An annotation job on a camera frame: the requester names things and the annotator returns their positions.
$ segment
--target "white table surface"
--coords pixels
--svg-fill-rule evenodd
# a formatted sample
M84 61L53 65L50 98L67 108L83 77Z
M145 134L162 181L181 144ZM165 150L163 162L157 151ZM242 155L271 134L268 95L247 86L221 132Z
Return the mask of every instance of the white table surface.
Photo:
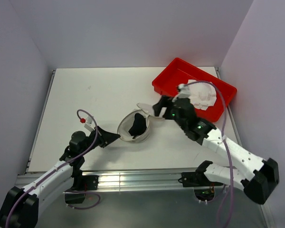
M214 67L200 67L216 76ZM89 111L106 131L116 132L137 103L155 104L160 95L152 80L164 67L57 69L50 89L28 171L50 169L68 146L72 133L84 131L77 109ZM140 144L118 140L85 155L84 171L195 168L204 160L228 161L189 140L174 121L152 122L152 133ZM222 126L222 118L216 123ZM236 141L228 114L225 134Z

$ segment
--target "white tissue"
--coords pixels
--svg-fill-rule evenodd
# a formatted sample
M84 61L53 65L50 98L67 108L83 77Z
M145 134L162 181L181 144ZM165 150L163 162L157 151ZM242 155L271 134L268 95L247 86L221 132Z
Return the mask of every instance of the white tissue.
M190 102L195 108L206 111L208 107L214 106L217 100L215 88L207 83L196 83L189 86L191 96Z

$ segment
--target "red tray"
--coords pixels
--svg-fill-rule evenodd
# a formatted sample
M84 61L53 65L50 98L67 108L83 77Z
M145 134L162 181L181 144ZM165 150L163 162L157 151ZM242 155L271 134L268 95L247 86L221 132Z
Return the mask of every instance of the red tray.
M152 82L154 90L160 95L175 96L177 86L186 84L189 79L205 80L212 82L221 91L226 105L230 103L237 89L226 82L198 69L186 61L175 58ZM214 106L208 107L206 111L195 109L197 116L205 118L210 122L216 122L224 112L222 101L217 94Z

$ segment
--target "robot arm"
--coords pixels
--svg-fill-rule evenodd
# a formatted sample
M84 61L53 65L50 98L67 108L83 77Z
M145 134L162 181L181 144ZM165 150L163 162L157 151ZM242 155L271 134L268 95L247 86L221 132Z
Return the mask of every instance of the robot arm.
M190 103L188 87L181 85L176 97L162 96L153 105L155 116L159 116L161 109L166 107L163 118L174 120L184 131L186 136L205 146L220 156L227 158L227 151L223 143L221 131L209 121L196 116L194 106ZM226 136L226 140L234 170L234 185L241 189L255 203L264 204L279 183L278 164L273 159L267 161L245 150ZM194 187L201 183L221 182L230 184L229 168L204 161L195 171L194 176L183 179L183 186Z
M12 213L9 228L34 228L40 215L61 193L68 189L79 190L82 187L80 167L85 162L84 157L78 157L62 168L59 169L59 167L89 148L96 136L95 131L90 130L89 136L86 136L82 131L73 133L69 145L59 161L40 178L22 189L15 186L9 190L0 210L0 227L6 227L7 217L16 201L21 197L21 201ZM98 136L91 150L97 146L104 148L120 137L120 135L107 132L99 126L97 130ZM44 181L37 186L36 183L41 180Z

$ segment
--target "white wall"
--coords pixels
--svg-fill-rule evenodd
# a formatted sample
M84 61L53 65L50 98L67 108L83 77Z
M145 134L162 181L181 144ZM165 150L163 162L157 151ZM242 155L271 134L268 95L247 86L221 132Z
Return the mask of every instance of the white wall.
M50 71L8 0L0 0L0 207L25 168Z
M220 66L253 0L10 0L52 68Z
M254 0L221 74L238 89L232 110L244 146L279 163L269 202L285 228L285 0Z

